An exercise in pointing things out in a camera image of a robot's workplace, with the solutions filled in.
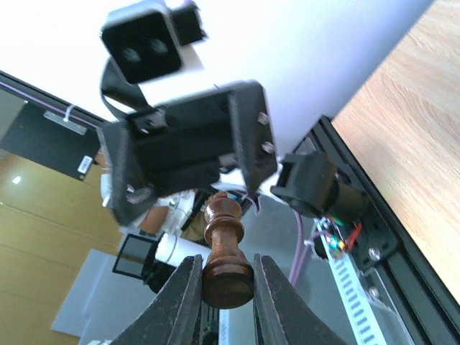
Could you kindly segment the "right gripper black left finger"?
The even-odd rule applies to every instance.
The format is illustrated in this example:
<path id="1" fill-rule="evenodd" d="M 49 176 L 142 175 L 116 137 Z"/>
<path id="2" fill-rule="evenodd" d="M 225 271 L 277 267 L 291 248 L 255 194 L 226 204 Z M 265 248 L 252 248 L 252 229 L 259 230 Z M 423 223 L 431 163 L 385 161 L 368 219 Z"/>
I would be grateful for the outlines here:
<path id="1" fill-rule="evenodd" d="M 202 256 L 186 257 L 144 313 L 111 343 L 199 344 Z"/>

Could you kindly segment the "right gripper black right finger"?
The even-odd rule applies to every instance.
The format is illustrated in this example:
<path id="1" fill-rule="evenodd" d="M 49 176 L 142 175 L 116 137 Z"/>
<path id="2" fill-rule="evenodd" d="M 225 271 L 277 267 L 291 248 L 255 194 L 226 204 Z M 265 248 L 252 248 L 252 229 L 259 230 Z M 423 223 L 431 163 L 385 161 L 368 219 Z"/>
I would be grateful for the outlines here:
<path id="1" fill-rule="evenodd" d="M 254 329 L 257 344 L 344 344 L 304 302 L 274 259 L 254 256 Z"/>

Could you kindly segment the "dark piece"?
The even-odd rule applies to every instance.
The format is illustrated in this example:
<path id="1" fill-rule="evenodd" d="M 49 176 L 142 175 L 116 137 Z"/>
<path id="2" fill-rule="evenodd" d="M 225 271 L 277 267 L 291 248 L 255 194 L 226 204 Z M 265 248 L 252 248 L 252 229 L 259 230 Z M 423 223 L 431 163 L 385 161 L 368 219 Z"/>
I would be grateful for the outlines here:
<path id="1" fill-rule="evenodd" d="M 254 271 L 239 243 L 244 237 L 239 203 L 218 192 L 205 213 L 204 239 L 211 247 L 202 273 L 202 298 L 218 309 L 238 308 L 254 296 Z"/>

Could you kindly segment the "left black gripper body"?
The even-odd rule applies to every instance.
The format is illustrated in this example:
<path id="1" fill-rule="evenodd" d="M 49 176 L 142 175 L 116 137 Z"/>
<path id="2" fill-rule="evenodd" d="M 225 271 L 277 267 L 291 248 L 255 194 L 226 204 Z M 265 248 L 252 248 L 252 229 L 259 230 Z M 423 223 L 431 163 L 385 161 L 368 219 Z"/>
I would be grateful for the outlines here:
<path id="1" fill-rule="evenodd" d="M 98 130 L 111 173 L 108 207 L 121 225 L 162 196 L 217 183 L 241 171 L 254 196 L 277 171 L 264 88 L 242 81 L 130 114 Z"/>

